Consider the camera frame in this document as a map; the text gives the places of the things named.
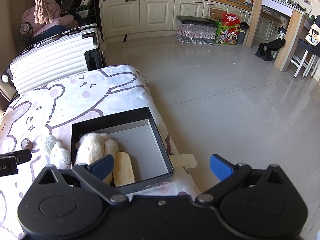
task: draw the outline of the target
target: bed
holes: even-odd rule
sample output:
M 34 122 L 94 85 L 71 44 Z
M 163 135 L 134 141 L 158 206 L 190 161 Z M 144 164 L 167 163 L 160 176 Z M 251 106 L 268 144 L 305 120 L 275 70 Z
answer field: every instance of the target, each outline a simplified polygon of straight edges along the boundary
M 21 142 L 28 138 L 33 142 L 32 159 L 18 166 L 19 174 L 0 177 L 0 239 L 20 239 L 24 235 L 17 208 L 47 164 L 38 146 L 41 138 L 54 135 L 70 151 L 72 123 L 145 106 L 151 110 L 168 155 L 177 155 L 148 83 L 132 66 L 106 67 L 56 80 L 14 100 L 0 125 L 0 151 L 20 150 Z M 174 169 L 172 182 L 136 194 L 198 195 L 188 171 L 182 166 Z

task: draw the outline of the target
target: black shoe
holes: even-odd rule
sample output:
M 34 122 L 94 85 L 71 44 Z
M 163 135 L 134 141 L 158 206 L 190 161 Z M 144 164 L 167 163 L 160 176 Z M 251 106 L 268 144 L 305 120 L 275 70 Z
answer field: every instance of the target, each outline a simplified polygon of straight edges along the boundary
M 262 59 L 264 61 L 273 61 L 273 57 L 271 55 L 271 50 L 267 51 L 263 56 Z
M 258 51 L 256 52 L 256 56 L 257 56 L 257 57 L 262 57 L 263 55 L 264 55 L 264 53 L 261 52 L 261 51 L 258 49 Z
M 262 57 L 266 53 L 263 47 L 264 47 L 264 45 L 262 43 L 260 43 L 259 48 L 256 52 L 257 57 Z

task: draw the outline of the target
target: kitchen cabinet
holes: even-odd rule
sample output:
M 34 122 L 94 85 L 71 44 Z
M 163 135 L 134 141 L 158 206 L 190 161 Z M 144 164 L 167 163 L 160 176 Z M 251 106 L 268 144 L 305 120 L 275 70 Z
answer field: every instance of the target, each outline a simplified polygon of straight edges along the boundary
M 172 30 L 173 9 L 174 0 L 140 0 L 140 32 Z
M 258 22 L 255 38 L 267 41 L 269 39 L 272 26 L 272 21 L 261 16 Z
M 204 0 L 175 0 L 172 29 L 176 29 L 177 15 L 202 17 L 203 8 Z
M 203 16 L 215 17 L 215 15 L 210 15 L 210 9 L 227 11 L 228 5 L 213 1 L 204 1 Z
M 270 35 L 269 35 L 268 41 L 274 41 L 275 39 L 277 39 L 279 37 L 278 30 L 275 30 L 275 28 L 278 28 L 278 27 L 280 27 L 280 25 L 278 23 L 272 24 L 272 28 L 270 30 Z
M 139 0 L 101 1 L 100 12 L 104 37 L 140 32 Z
M 246 13 L 247 11 L 243 10 L 243 9 L 239 9 L 237 7 L 233 7 L 233 6 L 228 6 L 228 13 L 234 14 L 234 15 L 238 15 L 239 17 L 241 17 L 240 22 L 244 22 L 245 17 L 246 17 Z
M 250 25 L 250 19 L 251 19 L 251 12 L 248 12 L 245 14 L 244 22 Z

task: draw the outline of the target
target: open box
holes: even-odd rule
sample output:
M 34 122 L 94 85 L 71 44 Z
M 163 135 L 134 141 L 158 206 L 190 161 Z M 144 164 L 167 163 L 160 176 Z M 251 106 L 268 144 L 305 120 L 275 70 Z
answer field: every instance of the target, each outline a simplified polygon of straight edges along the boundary
M 174 170 L 149 107 L 72 124 L 72 165 L 76 158 L 76 143 L 82 135 L 90 132 L 108 133 L 118 143 L 119 151 L 130 156 L 136 182 L 117 187 L 122 194 L 171 181 Z

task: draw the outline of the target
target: tiled floor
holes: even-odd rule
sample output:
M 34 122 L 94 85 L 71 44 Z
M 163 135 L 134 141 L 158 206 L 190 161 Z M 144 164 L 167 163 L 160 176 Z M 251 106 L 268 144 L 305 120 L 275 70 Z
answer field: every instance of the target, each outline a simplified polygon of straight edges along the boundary
M 320 203 L 320 103 L 313 78 L 280 72 L 244 45 L 181 44 L 156 37 L 107 46 L 107 64 L 129 64 L 147 79 L 178 151 L 193 153 L 190 173 L 201 191 L 218 182 L 216 153 L 253 168 L 278 163 L 309 206 Z

